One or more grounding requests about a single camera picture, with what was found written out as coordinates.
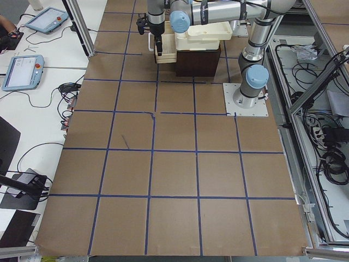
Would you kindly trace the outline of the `person's forearm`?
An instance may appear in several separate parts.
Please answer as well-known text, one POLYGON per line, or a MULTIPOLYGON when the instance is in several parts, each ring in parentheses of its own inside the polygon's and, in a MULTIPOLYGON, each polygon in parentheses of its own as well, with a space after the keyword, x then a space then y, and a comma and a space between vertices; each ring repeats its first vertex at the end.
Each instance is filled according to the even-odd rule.
POLYGON ((0 15, 0 23, 1 35, 9 34, 17 30, 17 27, 3 15, 0 15))

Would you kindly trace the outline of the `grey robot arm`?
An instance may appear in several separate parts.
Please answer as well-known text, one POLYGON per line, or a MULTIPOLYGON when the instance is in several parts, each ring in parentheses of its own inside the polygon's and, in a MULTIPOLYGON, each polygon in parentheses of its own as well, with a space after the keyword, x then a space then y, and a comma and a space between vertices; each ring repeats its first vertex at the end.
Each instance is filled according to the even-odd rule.
POLYGON ((239 56, 242 83, 233 94, 234 103, 243 109, 253 108, 260 91, 266 86, 269 72, 262 60, 268 39, 277 28, 275 21, 285 15, 294 1, 171 1, 170 23, 177 33, 190 26, 230 22, 232 31, 239 30, 240 22, 252 23, 248 42, 239 56))
POLYGON ((145 33, 146 27, 149 27, 151 34, 154 35, 157 54, 162 56, 162 35, 165 32, 165 1, 148 0, 147 13, 144 13, 143 16, 139 14, 136 24, 140 35, 145 33))

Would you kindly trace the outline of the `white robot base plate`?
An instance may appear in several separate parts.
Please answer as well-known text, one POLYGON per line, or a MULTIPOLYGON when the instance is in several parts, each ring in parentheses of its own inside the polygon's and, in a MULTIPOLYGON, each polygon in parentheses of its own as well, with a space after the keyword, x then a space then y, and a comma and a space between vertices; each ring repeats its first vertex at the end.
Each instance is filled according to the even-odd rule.
POLYGON ((226 114, 228 116, 268 117, 263 92, 255 98, 247 98, 240 92, 240 83, 223 83, 226 114))

